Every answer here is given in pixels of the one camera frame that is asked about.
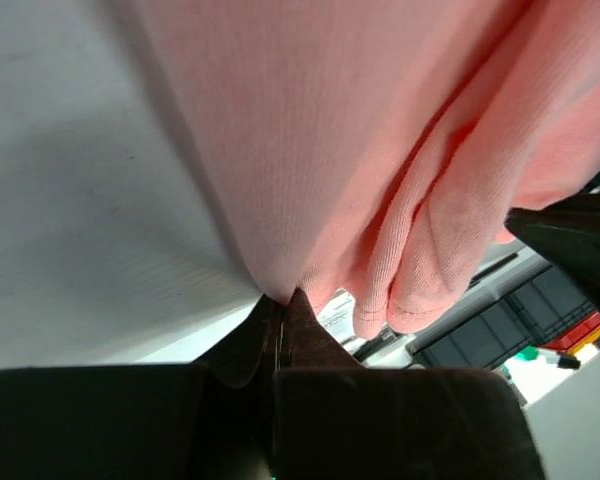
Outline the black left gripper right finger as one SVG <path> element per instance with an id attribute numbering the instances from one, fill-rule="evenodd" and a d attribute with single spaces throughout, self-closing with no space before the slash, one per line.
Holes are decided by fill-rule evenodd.
<path id="1" fill-rule="evenodd" d="M 541 479 L 516 395 L 479 369 L 369 369 L 318 323 L 282 309 L 274 375 L 278 479 Z"/>

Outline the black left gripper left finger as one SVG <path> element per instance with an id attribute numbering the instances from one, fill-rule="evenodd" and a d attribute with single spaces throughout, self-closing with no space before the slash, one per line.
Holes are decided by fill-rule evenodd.
<path id="1" fill-rule="evenodd" d="M 259 374 L 279 305 L 190 363 L 0 370 L 0 479 L 267 479 Z"/>

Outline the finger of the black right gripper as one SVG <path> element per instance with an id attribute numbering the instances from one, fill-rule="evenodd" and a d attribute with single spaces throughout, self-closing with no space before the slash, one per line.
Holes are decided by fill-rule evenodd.
<path id="1" fill-rule="evenodd" d="M 600 312 L 600 193 L 540 211 L 513 209 L 505 226 L 567 275 Z"/>

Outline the pink t-shirt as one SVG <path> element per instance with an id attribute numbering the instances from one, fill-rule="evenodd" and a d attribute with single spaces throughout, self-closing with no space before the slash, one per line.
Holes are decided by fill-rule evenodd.
<path id="1" fill-rule="evenodd" d="M 600 171 L 600 1 L 137 1 L 247 270 L 422 330 Z"/>

